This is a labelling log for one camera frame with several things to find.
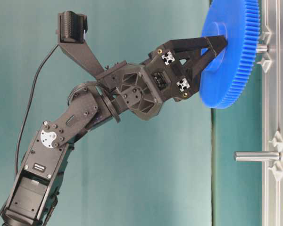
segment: teal wall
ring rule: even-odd
[[[262,150],[261,66],[230,108],[213,112],[213,225],[260,226],[262,164],[235,162],[233,154]]]
[[[56,43],[57,13],[88,16],[87,42],[102,65],[141,62],[159,44],[200,35],[208,1],[0,0],[0,207],[13,183],[14,152],[37,66]],[[43,68],[20,157],[43,120],[90,76],[60,50]],[[131,112],[76,144],[49,225],[211,225],[210,110],[198,95],[168,101],[159,117]]]

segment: metal plate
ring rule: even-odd
[[[262,225],[283,226],[283,141],[271,143],[277,131],[283,139],[283,0],[262,0],[262,39],[269,46],[261,61],[263,151],[281,153],[280,161],[263,163]]]

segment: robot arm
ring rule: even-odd
[[[119,122],[119,114],[128,109],[149,120],[168,99],[190,98],[199,91],[201,72],[227,45],[224,36],[171,40],[140,64],[123,61],[104,70],[87,46],[85,32],[85,15],[58,15],[59,46],[97,81],[76,86],[65,113],[45,121],[35,134],[2,213],[6,226],[42,225],[45,216],[46,225],[76,141],[112,118]]]

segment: metal rod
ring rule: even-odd
[[[278,152],[235,152],[235,161],[277,161],[280,160]]]
[[[266,53],[268,52],[268,46],[265,44],[258,44],[257,45],[257,53]]]

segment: blue gear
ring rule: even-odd
[[[260,35],[258,0],[214,0],[202,36],[225,35],[228,46],[201,74],[205,106],[227,108],[243,92],[256,57]]]

